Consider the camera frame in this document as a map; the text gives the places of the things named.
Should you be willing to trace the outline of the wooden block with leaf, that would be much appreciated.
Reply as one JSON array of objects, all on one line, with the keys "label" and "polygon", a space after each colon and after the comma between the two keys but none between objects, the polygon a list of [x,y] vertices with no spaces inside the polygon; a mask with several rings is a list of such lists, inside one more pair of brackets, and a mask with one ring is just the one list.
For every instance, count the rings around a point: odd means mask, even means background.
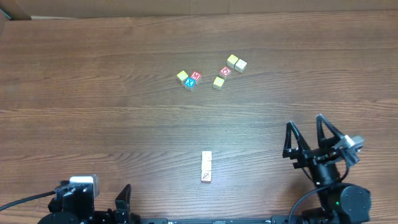
[{"label": "wooden block with leaf", "polygon": [[201,162],[201,169],[202,171],[211,171],[212,162],[211,161],[202,161]]}]

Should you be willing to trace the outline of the wooden block with circle mark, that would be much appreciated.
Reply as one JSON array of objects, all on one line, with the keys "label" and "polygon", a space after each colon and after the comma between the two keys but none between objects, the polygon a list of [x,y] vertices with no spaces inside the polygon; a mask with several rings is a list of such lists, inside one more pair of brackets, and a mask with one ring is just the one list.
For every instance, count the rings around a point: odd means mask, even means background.
[{"label": "wooden block with circle mark", "polygon": [[204,182],[204,183],[210,183],[211,182],[211,176],[212,176],[212,171],[203,170],[201,172],[201,181]]}]

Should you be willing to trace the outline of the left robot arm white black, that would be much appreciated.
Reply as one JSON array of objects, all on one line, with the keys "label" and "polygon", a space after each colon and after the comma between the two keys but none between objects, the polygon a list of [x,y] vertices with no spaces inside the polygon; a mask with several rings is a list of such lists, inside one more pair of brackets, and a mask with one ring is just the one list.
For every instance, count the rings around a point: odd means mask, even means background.
[{"label": "left robot arm white black", "polygon": [[50,213],[40,224],[141,224],[141,217],[131,212],[131,186],[127,184],[115,199],[116,209],[95,210],[95,185],[72,183],[59,185],[50,201]]}]

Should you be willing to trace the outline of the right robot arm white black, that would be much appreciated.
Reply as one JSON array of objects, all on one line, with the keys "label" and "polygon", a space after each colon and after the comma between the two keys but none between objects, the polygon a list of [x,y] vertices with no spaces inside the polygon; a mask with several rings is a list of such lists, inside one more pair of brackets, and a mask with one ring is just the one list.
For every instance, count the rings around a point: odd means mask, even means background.
[{"label": "right robot arm white black", "polygon": [[359,162],[364,146],[361,136],[350,137],[335,128],[322,114],[316,115],[318,147],[311,149],[290,121],[286,124],[282,157],[294,161],[315,189],[298,199],[287,223],[364,223],[370,221],[371,193],[345,183],[349,170]]}]

